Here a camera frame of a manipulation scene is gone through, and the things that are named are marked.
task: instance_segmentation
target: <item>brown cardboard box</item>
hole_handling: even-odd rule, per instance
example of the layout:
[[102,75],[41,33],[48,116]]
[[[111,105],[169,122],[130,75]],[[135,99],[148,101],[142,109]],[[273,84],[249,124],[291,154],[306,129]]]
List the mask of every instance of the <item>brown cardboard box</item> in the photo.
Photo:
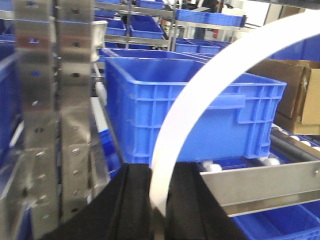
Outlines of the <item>brown cardboard box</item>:
[[248,73],[287,83],[275,124],[293,134],[320,135],[320,62],[265,59]]

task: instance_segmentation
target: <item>metal frame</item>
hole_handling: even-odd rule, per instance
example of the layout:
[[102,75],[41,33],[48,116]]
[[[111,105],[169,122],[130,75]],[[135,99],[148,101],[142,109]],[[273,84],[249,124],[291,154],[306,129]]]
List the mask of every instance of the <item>metal frame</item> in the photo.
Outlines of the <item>metal frame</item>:
[[275,130],[271,145],[296,163],[202,175],[229,216],[320,199],[320,152]]
[[58,226],[52,1],[14,0],[33,237]]
[[57,2],[62,219],[88,203],[92,0]]
[[[168,10],[132,6],[131,1],[128,1],[128,5],[95,2],[95,7],[103,10],[115,10],[120,14],[128,15],[127,22],[129,24],[127,24],[126,36],[105,35],[105,41],[110,43],[126,44],[126,48],[128,48],[129,44],[138,44],[138,45],[163,47],[163,48],[167,48],[168,51],[170,50],[171,41],[172,41],[172,27],[173,27],[173,22],[175,21],[175,9],[176,9],[175,6],[173,11],[168,11]],[[168,40],[129,36],[129,25],[130,25],[131,15],[142,15],[142,16],[147,15],[147,16],[155,16],[155,17],[162,17],[166,19],[172,19],[171,26],[169,28]]]

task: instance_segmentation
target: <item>white plastic strap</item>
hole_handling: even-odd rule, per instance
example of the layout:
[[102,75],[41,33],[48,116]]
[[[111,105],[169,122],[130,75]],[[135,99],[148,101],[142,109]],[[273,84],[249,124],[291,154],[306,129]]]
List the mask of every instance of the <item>white plastic strap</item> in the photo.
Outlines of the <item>white plastic strap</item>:
[[319,34],[319,22],[320,11],[317,10],[265,25],[226,47],[191,79],[167,114],[155,144],[150,185],[153,207],[166,214],[168,188],[176,160],[189,132],[210,103],[259,61]]

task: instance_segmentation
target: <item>screw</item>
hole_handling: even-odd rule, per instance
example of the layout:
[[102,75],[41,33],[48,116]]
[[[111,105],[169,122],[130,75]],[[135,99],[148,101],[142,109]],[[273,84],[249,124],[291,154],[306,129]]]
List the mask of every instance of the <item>screw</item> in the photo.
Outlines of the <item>screw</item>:
[[37,178],[38,178],[39,180],[43,180],[45,177],[46,177],[45,174],[40,174]]
[[36,201],[37,204],[43,204],[45,202],[45,199],[47,198],[47,195],[42,195],[39,197],[39,199]]
[[40,151],[40,152],[38,152],[38,153],[36,154],[36,156],[37,156],[38,158],[41,158],[43,155],[45,155],[45,152],[44,152],[44,151]]
[[50,217],[50,215],[46,214],[46,215],[43,215],[41,219],[42,220],[47,220],[49,217]]
[[72,150],[73,156],[78,156],[80,153],[80,149],[79,148],[75,148]]
[[73,173],[74,176],[78,176],[79,172],[80,172],[79,170],[74,170],[72,173]]
[[78,196],[79,194],[80,194],[80,190],[77,189],[77,190],[74,190],[74,191],[73,191],[73,195],[74,195],[74,196]]

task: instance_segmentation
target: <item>blue plastic crate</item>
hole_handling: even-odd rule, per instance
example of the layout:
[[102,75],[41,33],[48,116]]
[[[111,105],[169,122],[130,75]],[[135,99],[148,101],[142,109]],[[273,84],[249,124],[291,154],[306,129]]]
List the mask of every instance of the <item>blue plastic crate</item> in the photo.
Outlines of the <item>blue plastic crate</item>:
[[242,16],[226,15],[218,12],[206,12],[204,22],[206,24],[240,27]]
[[150,46],[148,46],[148,45],[138,45],[138,44],[129,44],[129,49],[149,50]]
[[[128,163],[150,163],[166,114],[203,64],[176,59],[105,60],[107,111],[121,152]],[[271,126],[285,85],[244,73],[202,115],[179,161],[269,155]]]
[[248,165],[240,158],[226,158],[213,161],[214,164],[219,164],[222,170],[230,169],[245,169]]
[[100,135],[101,144],[103,147],[104,154],[106,156],[108,156],[110,154],[115,153],[116,148],[115,148],[114,142],[112,140],[111,133],[110,133],[109,129],[105,129],[105,130],[99,132],[99,135]]
[[206,61],[212,59],[216,54],[212,53],[199,53],[199,52],[183,52],[183,54],[188,55],[188,56],[194,56],[197,58],[202,58]]
[[177,9],[175,19],[193,23],[204,23],[206,18],[205,12],[191,11],[186,9]]
[[314,214],[318,219],[320,219],[320,201],[313,201],[302,204],[307,210]]
[[301,205],[233,217],[249,240],[318,240],[320,221]]
[[117,48],[117,47],[118,47],[118,44],[115,43],[115,42],[107,42],[107,41],[106,41],[104,44],[105,44],[105,47],[106,47],[106,48],[113,48],[113,49],[114,49],[114,48]]
[[131,35],[138,38],[162,39],[164,31],[155,22],[132,21]]
[[131,21],[156,23],[152,16],[140,16],[140,15],[132,15]]
[[105,18],[114,18],[115,12],[111,10],[95,10],[94,11],[94,20],[106,20]]
[[148,1],[148,0],[136,0],[136,4],[141,8],[148,9],[163,9],[164,2],[162,0]]
[[106,34],[109,35],[119,35],[125,36],[126,35],[126,27],[123,21],[121,20],[113,20],[107,19],[108,25],[106,27]]
[[186,41],[186,40],[176,40],[175,51],[177,53],[196,53],[198,51],[198,45]]
[[198,52],[199,53],[204,53],[204,54],[217,54],[221,50],[220,46],[210,44],[210,43],[205,43],[201,44],[198,47]]
[[107,4],[120,4],[120,0],[96,0],[97,2],[107,3]]
[[186,54],[161,51],[161,50],[139,50],[139,49],[102,49],[102,54],[105,57],[126,57],[126,58],[148,58],[148,59],[190,59],[199,60],[201,58],[196,56],[189,56]]
[[212,44],[220,46],[221,49],[224,49],[225,47],[229,46],[231,42],[229,41],[210,41]]
[[21,113],[16,56],[0,44],[0,149],[9,147]]

